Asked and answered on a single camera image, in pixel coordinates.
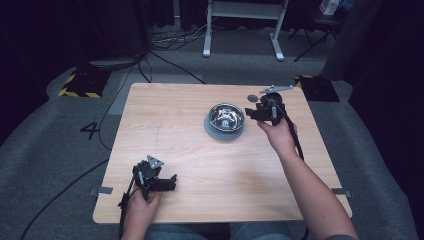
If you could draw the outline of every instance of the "black chair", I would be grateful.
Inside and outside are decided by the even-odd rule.
[[[305,3],[304,8],[305,20],[303,21],[303,26],[296,29],[288,39],[291,39],[300,29],[303,28],[305,35],[309,41],[310,47],[302,52],[294,61],[297,62],[301,57],[308,53],[312,48],[318,45],[321,42],[325,42],[328,35],[332,35],[334,39],[336,38],[335,33],[340,31],[343,23],[347,17],[348,12],[342,7],[339,7],[334,15],[325,15],[319,9],[319,4],[314,3]],[[308,31],[323,31],[324,35],[319,38],[315,43],[312,43]]]

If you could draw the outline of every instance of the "number 4 marking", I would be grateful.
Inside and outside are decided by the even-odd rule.
[[[96,129],[96,127],[97,127],[97,123],[92,122],[92,123],[88,124],[87,126],[81,128],[80,132],[89,132],[90,136],[88,137],[88,139],[91,140],[91,138],[93,137],[93,134],[95,132],[100,132],[100,128]]]

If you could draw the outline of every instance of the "bowl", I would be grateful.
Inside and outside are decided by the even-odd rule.
[[[208,114],[210,124],[221,132],[231,133],[244,124],[243,111],[229,103],[215,105]]]

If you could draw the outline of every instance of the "person's left hand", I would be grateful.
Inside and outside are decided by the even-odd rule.
[[[141,189],[135,190],[128,201],[125,216],[125,233],[122,239],[143,239],[156,211],[162,193],[158,192],[150,203],[143,198]]]

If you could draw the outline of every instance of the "white metal stand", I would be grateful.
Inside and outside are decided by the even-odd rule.
[[[212,42],[212,16],[217,17],[238,17],[238,18],[258,18],[277,20],[275,32],[270,33],[272,46],[274,47],[275,56],[278,61],[284,60],[283,52],[278,43],[278,35],[280,33],[281,24],[283,22],[287,1],[283,4],[259,4],[259,3],[242,3],[242,2],[220,2],[209,0],[207,28],[205,36],[205,45],[203,48],[203,56],[211,55]]]

